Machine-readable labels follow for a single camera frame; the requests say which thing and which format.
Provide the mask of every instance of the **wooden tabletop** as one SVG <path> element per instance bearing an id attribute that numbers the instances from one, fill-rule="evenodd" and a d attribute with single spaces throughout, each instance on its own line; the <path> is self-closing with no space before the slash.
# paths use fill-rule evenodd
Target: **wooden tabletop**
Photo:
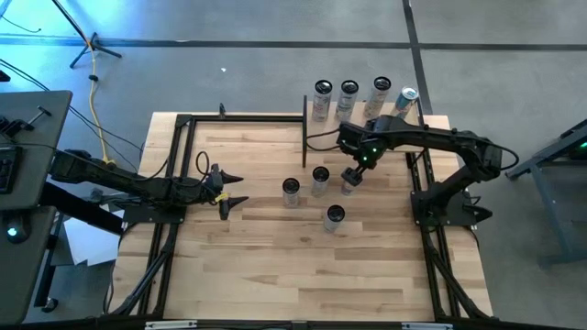
<path id="1" fill-rule="evenodd" d="M 151 175 L 165 161 L 175 113 L 155 113 L 140 171 Z M 425 116 L 432 127 L 449 127 L 445 116 Z M 245 181 L 225 192 L 247 195 L 228 221 L 217 208 L 188 208 L 180 226 L 165 318 L 430 321 L 430 293 L 419 229 L 403 153 L 388 153 L 351 196 L 340 193 L 340 173 L 355 166 L 340 152 L 309 152 L 301 166 L 301 125 L 200 123 L 192 155 L 205 150 L 212 162 Z M 457 170 L 454 154 L 431 151 L 437 180 Z M 175 169 L 179 171 L 182 157 Z M 327 195 L 310 195 L 315 166 L 331 173 Z M 189 175 L 200 177 L 192 164 Z M 282 182 L 300 181 L 300 206 L 282 206 Z M 347 216 L 326 233 L 322 216 L 332 204 Z M 447 227 L 455 276 L 469 296 L 491 314 L 479 251 L 472 234 Z M 135 226 L 122 241 L 114 273 L 118 307 L 145 271 L 153 225 Z M 154 305 L 159 277 L 151 293 Z M 439 280 L 445 311 L 445 285 Z"/>

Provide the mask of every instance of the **aluminum can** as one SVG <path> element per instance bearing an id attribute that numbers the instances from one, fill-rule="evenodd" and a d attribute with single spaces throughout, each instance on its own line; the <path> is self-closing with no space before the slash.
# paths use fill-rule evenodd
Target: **aluminum can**
<path id="1" fill-rule="evenodd" d="M 405 119 L 405 116 L 410 112 L 412 105 L 417 100 L 419 94 L 415 88 L 404 87 L 395 100 L 395 106 L 393 107 L 392 116 Z"/>
<path id="2" fill-rule="evenodd" d="M 379 115 L 385 103 L 385 97 L 387 97 L 391 88 L 392 82 L 386 77 L 375 78 L 363 110 L 366 118 L 373 119 Z"/>
<path id="3" fill-rule="evenodd" d="M 286 207 L 296 207 L 299 204 L 300 182 L 294 178 L 283 181 L 283 204 Z"/>
<path id="4" fill-rule="evenodd" d="M 321 197 L 327 193 L 330 172 L 324 166 L 318 166 L 312 171 L 312 196 Z"/>
<path id="5" fill-rule="evenodd" d="M 330 108 L 330 96 L 332 95 L 332 83 L 320 80 L 314 85 L 314 105 L 312 106 L 312 119 L 326 121 Z"/>
<path id="6" fill-rule="evenodd" d="M 357 187 L 343 180 L 342 186 L 340 187 L 340 192 L 345 196 L 349 196 L 350 194 L 352 194 L 355 188 Z"/>
<path id="7" fill-rule="evenodd" d="M 345 218 L 345 209 L 340 205 L 332 205 L 328 207 L 324 214 L 324 228 L 329 233 L 334 233 L 340 223 Z"/>
<path id="8" fill-rule="evenodd" d="M 337 118 L 340 121 L 349 121 L 352 115 L 352 110 L 355 107 L 357 100 L 357 92 L 359 91 L 359 84 L 352 81 L 344 81 L 340 85 L 340 96 L 337 103 Z"/>

